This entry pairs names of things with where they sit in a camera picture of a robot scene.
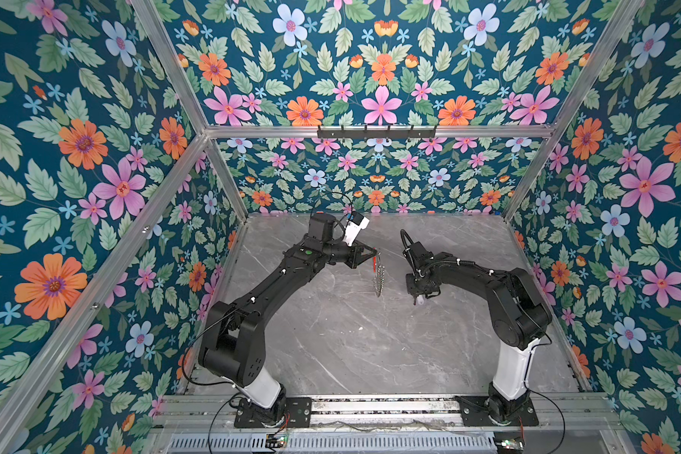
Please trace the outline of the red keyring with metal rings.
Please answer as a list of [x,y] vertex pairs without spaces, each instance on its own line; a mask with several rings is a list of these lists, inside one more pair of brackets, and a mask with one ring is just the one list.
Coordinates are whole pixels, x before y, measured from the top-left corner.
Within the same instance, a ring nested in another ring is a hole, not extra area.
[[374,255],[372,259],[372,267],[374,274],[373,276],[374,292],[377,297],[380,297],[382,295],[385,282],[385,267],[382,263],[380,252],[376,252],[376,254]]

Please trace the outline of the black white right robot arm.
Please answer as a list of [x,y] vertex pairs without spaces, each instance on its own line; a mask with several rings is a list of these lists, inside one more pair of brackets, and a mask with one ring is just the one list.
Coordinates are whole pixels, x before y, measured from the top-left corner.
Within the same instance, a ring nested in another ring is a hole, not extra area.
[[499,338],[499,356],[482,411],[497,425],[512,423],[530,402],[533,358],[552,322],[533,276],[522,268],[495,270],[451,253],[431,253],[404,229],[400,238],[412,269],[406,275],[406,288],[416,306],[439,296],[444,285],[484,298]]

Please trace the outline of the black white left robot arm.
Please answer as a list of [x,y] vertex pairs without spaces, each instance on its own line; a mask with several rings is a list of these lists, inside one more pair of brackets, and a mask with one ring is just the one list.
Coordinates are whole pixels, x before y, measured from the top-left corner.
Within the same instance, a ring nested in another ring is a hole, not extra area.
[[378,255],[358,240],[370,219],[358,211],[348,216],[341,238],[334,237],[339,220],[327,213],[313,214],[308,232],[283,253],[279,265],[257,286],[232,303],[214,304],[200,337],[198,365],[232,382],[250,403],[260,424],[283,424],[287,391],[265,367],[265,331],[274,314],[326,266],[344,264],[355,269]]

